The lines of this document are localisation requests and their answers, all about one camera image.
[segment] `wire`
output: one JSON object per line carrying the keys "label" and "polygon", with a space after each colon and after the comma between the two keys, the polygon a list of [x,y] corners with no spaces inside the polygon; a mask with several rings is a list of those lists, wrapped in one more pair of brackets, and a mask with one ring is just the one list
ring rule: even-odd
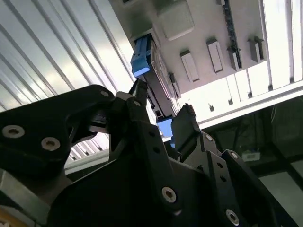
{"label": "wire", "polygon": [[275,116],[276,116],[276,105],[274,106],[273,110],[271,111],[271,116],[270,116],[271,123],[274,122]]}
{"label": "wire", "polygon": [[257,147],[258,147],[258,138],[257,138],[257,118],[256,118],[256,113],[254,113],[253,118],[254,118],[255,149],[257,149]]}
{"label": "wire", "polygon": [[243,128],[242,128],[242,130],[239,134],[239,137],[243,137],[243,138],[249,137],[250,133],[251,133],[251,127],[250,127],[249,124],[246,124],[246,125],[243,126]]}
{"label": "wire", "polygon": [[180,105],[180,103],[179,103],[179,101],[178,101],[177,91],[176,91],[175,86],[174,86],[173,84],[172,84],[172,88],[173,88],[173,90],[174,90],[175,100],[176,100],[177,108],[178,108],[178,112],[179,112],[180,109],[181,109],[181,105]]}

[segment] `ceiling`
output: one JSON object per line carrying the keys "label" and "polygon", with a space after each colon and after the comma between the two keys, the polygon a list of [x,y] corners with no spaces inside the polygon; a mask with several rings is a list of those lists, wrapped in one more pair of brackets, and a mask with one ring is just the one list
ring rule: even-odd
{"label": "ceiling", "polygon": [[[177,107],[192,104],[201,128],[303,95],[302,1],[258,5],[267,61],[173,100]],[[134,82],[133,48],[123,28],[107,0],[0,1],[0,111],[89,84],[114,94],[128,91]],[[147,109],[155,124],[150,105]],[[107,135],[73,147],[68,163],[95,153],[108,156]]]}
{"label": "ceiling", "polygon": [[[227,51],[231,43],[229,30],[241,49],[241,68],[257,64],[250,56],[248,39],[251,36],[264,39],[259,2],[228,1],[233,26],[227,29],[226,13],[216,0],[110,0],[129,40],[151,33],[181,93],[235,72]],[[208,50],[214,40],[217,45],[213,51],[220,52],[217,60],[210,57]],[[189,69],[182,61],[185,52],[193,58]]]}

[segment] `bolt head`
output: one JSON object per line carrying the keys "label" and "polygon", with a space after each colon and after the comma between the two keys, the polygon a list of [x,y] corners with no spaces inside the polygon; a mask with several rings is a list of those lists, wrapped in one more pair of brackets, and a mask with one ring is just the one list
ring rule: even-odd
{"label": "bolt head", "polygon": [[2,129],[2,135],[6,138],[16,139],[24,134],[24,129],[19,125],[7,125]]}
{"label": "bolt head", "polygon": [[137,101],[134,101],[134,103],[135,103],[136,105],[138,105],[138,106],[141,106],[141,104],[140,104],[139,102],[137,102]]}
{"label": "bolt head", "polygon": [[237,156],[235,153],[233,153],[233,152],[231,152],[231,155],[232,155],[232,157],[233,157],[234,159],[237,159],[237,158],[238,158],[238,156]]}
{"label": "bolt head", "polygon": [[41,141],[41,146],[45,150],[57,150],[60,147],[60,141],[54,137],[45,137]]}
{"label": "bolt head", "polygon": [[103,95],[105,97],[109,97],[109,93],[107,93],[106,91],[101,91],[101,95]]}
{"label": "bolt head", "polygon": [[174,203],[177,200],[177,195],[175,191],[170,187],[162,188],[162,196],[169,203]]}
{"label": "bolt head", "polygon": [[205,135],[205,137],[206,137],[209,141],[213,141],[213,138],[211,138],[210,135]]}
{"label": "bolt head", "polygon": [[235,214],[235,212],[233,212],[230,209],[227,209],[226,212],[226,217],[228,218],[228,220],[233,223],[234,226],[238,226],[240,224],[239,222],[239,218],[238,216]]}

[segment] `black metal bracket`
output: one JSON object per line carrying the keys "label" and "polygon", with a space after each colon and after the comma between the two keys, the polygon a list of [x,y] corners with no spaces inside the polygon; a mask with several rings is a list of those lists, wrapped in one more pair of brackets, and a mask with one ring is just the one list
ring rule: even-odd
{"label": "black metal bracket", "polygon": [[[132,123],[132,129],[136,132],[133,135],[135,152],[144,162],[154,193],[153,197],[167,212],[179,215],[182,204],[181,195],[158,127],[150,123],[135,121]],[[171,197],[171,200],[165,199],[166,196]]]}
{"label": "black metal bracket", "polygon": [[213,203],[224,226],[248,226],[240,213],[226,162],[214,139],[202,132],[191,105],[185,104],[171,124],[181,161],[204,172],[210,181]]}
{"label": "black metal bracket", "polygon": [[94,137],[91,117],[103,109],[103,124],[114,95],[91,85],[0,114],[0,167],[35,177],[59,174],[71,146]]}
{"label": "black metal bracket", "polygon": [[226,150],[222,153],[222,158],[228,165],[232,180],[241,182],[235,184],[236,192],[240,193],[241,190],[246,193],[245,199],[240,202],[240,207],[246,210],[248,220],[251,222],[259,220],[258,226],[261,227],[298,227],[236,152]]}
{"label": "black metal bracket", "polygon": [[118,158],[132,139],[130,122],[150,122],[146,112],[146,102],[147,85],[140,79],[136,80],[129,93],[116,94],[110,109],[112,117],[108,122],[109,161]]}

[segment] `blue connector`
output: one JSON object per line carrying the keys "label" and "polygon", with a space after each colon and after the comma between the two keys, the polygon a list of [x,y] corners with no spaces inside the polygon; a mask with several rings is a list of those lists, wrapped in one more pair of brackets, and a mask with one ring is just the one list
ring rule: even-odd
{"label": "blue connector", "polygon": [[175,138],[172,136],[171,137],[171,140],[170,140],[170,146],[172,147],[172,148],[176,148],[176,145],[175,145]]}
{"label": "blue connector", "polygon": [[150,38],[150,35],[146,35],[137,39],[136,49],[131,59],[132,73],[135,78],[138,78],[140,75],[150,70],[150,66],[147,62],[147,56],[151,54],[151,50],[148,47]]}

